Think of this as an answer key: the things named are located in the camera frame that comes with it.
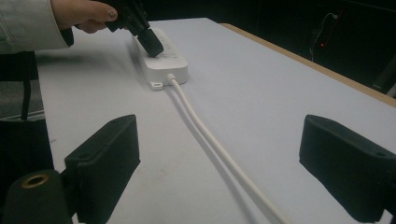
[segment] sleeve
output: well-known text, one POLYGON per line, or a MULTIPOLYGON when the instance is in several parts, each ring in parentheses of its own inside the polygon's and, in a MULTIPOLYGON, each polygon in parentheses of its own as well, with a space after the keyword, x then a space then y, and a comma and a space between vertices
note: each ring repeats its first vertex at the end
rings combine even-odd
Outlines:
POLYGON ((71 43, 71 30, 59 31, 50 0, 0 0, 0 54, 62 49, 71 43))

